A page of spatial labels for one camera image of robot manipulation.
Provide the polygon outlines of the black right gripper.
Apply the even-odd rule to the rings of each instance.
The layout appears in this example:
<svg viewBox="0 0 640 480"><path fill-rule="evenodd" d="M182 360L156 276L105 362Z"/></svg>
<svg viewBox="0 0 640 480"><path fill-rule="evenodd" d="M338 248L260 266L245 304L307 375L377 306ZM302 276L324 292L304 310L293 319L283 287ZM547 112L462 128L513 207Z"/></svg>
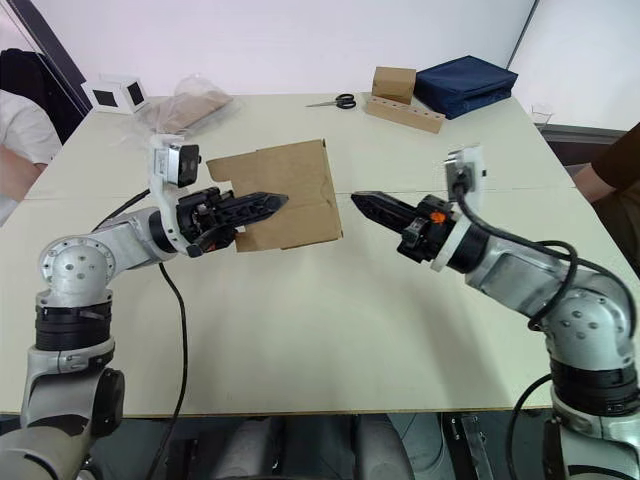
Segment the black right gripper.
<svg viewBox="0 0 640 480"><path fill-rule="evenodd" d="M457 223L452 204L434 195L416 207L381 191L354 192L351 200L367 219L401 232L397 252L417 263L434 260Z"/></svg>

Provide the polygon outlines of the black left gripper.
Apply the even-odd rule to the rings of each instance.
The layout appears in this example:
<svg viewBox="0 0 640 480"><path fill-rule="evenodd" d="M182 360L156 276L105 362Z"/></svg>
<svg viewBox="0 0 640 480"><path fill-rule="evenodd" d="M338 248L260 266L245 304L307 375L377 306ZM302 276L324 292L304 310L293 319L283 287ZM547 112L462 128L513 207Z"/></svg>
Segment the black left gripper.
<svg viewBox="0 0 640 480"><path fill-rule="evenodd" d="M216 219L216 209L224 201L226 224ZM268 219L287 202L286 194L254 192L234 198L232 191L221 192L210 187L181 197L176 216L181 235L187 241L189 256L202 256L230 246L236 235L234 227L246 226Z"/></svg>

